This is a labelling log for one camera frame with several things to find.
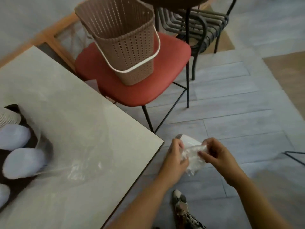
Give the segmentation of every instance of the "basket handle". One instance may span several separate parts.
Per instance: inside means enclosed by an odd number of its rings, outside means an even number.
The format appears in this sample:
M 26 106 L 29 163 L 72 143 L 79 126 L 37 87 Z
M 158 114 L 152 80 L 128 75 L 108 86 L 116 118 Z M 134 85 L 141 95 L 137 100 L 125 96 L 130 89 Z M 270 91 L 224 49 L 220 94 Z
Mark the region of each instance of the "basket handle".
M 107 64 L 110 66 L 110 68 L 111 68 L 112 70 L 114 70 L 114 71 L 116 71 L 116 72 L 120 72 L 120 73 L 128 73 L 128 72 L 130 72 L 130 71 L 132 71 L 132 70 L 138 68 L 139 66 L 143 65 L 144 63 L 146 63 L 146 62 L 152 60 L 152 59 L 153 59 L 154 57 L 156 57 L 157 54 L 159 53 L 160 47 L 161 47 L 161 41 L 160 41 L 160 37 L 159 37 L 159 35 L 158 35 L 158 32 L 157 32 L 155 26 L 153 26 L 153 28 L 154 28 L 154 30 L 155 30 L 155 33 L 156 33 L 157 38 L 158 38 L 158 43 L 159 43 L 159 47 L 158 47 L 156 53 L 154 53 L 152 56 L 150 56 L 150 57 L 144 59 L 143 61 L 137 63 L 136 65 L 132 66 L 131 68 L 129 68 L 129 69 L 127 69 L 127 70 L 123 70 L 123 71 L 117 70 L 117 69 L 113 68 L 113 67 L 110 65 L 109 61 L 107 60 L 106 56 L 104 55 L 103 51 L 102 51 L 102 50 L 100 49 L 100 47 L 98 46 L 98 44 L 97 44 L 97 42 L 95 41 L 95 39 L 94 39 L 94 42 L 95 42 L 97 48 L 99 49 L 99 51 L 101 52 L 101 54 L 103 55 L 104 59 L 106 60 Z

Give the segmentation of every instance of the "black metal chair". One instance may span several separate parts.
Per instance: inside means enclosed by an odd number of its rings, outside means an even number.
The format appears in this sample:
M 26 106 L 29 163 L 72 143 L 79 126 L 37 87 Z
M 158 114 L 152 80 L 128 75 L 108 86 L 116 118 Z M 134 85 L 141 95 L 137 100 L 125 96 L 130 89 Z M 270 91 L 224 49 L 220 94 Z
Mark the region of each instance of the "black metal chair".
M 217 52 L 219 37 L 221 32 L 229 22 L 228 15 L 237 0 L 233 0 L 227 13 L 214 11 L 187 9 L 173 13 L 165 8 L 155 10 L 156 19 L 159 15 L 162 27 L 169 32 L 176 33 L 177 38 L 186 41 L 185 16 L 189 15 L 189 38 L 193 38 L 197 43 L 191 46 L 192 56 L 192 80 L 195 80 L 196 61 L 198 55 L 203 53 L 208 46 L 216 39 L 214 53 Z

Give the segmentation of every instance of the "marble tabletop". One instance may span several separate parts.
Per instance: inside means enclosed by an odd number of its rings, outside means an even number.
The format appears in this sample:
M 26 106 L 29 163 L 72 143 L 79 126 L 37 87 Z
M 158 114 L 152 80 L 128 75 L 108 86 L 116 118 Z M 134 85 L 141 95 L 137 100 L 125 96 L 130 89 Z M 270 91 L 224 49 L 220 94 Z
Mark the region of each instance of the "marble tabletop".
M 0 214 L 0 228 L 100 228 L 163 144 L 36 47 L 0 69 L 9 104 L 50 140 L 55 171 Z

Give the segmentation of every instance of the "plastic bag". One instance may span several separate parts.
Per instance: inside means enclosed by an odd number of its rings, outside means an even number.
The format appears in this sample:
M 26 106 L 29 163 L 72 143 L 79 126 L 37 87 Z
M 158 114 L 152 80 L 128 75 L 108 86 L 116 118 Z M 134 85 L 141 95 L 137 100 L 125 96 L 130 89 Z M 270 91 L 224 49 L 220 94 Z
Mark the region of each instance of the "plastic bag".
M 184 134 L 177 135 L 178 139 L 182 140 L 184 149 L 181 149 L 181 160 L 189 158 L 189 166 L 186 169 L 186 173 L 191 176 L 202 169 L 206 162 L 198 156 L 198 152 L 207 152 L 207 146 L 201 145 L 201 142 Z

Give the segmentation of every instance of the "red cushion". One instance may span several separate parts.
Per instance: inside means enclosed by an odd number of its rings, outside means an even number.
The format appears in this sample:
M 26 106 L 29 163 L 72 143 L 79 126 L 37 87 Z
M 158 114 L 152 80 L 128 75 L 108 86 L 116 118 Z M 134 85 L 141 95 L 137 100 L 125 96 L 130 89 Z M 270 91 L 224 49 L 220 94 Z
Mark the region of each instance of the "red cushion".
M 191 56 L 191 48 L 185 42 L 162 33 L 159 37 L 161 49 L 154 58 L 154 72 L 137 84 L 124 85 L 94 43 L 76 58 L 76 72 L 84 80 L 96 79 L 100 91 L 120 104 L 135 107 L 150 103 L 169 87 Z

